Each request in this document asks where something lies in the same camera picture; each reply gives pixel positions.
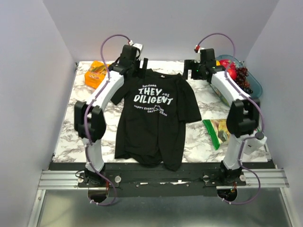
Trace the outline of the black printed t-shirt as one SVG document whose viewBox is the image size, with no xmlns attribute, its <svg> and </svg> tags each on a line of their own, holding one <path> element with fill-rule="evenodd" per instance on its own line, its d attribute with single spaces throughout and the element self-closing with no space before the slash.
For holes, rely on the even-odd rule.
<svg viewBox="0 0 303 227">
<path fill-rule="evenodd" d="M 182 163 L 186 124 L 202 120 L 196 96 L 181 74 L 146 70 L 128 79 L 111 98 L 124 103 L 116 132 L 116 159 L 133 158 L 148 167 Z"/>
</svg>

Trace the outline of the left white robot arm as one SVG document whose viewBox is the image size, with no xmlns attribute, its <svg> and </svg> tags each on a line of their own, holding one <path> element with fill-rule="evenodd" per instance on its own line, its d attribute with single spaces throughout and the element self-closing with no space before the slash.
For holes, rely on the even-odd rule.
<svg viewBox="0 0 303 227">
<path fill-rule="evenodd" d="M 117 60 L 105 67 L 105 78 L 85 101 L 74 105 L 74 129 L 85 146 L 89 182 L 101 186 L 105 181 L 102 173 L 105 162 L 102 157 L 101 139 L 106 132 L 104 111 L 115 92 L 124 84 L 127 73 L 140 69 L 143 44 L 130 43 L 122 48 Z"/>
</svg>

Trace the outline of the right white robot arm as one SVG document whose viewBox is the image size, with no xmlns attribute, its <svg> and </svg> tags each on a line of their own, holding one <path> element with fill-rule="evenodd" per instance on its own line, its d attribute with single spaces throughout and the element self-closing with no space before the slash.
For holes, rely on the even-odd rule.
<svg viewBox="0 0 303 227">
<path fill-rule="evenodd" d="M 258 128 L 260 101 L 243 92 L 230 77 L 227 67 L 216 64 L 214 49 L 195 48 L 198 60 L 185 60 L 183 78 L 206 80 L 219 90 L 227 100 L 230 111 L 226 126 L 230 140 L 226 155 L 214 176 L 206 174 L 210 181 L 219 185 L 231 185 L 242 177 L 243 154 L 251 154 L 265 145 L 267 138 Z"/>
</svg>

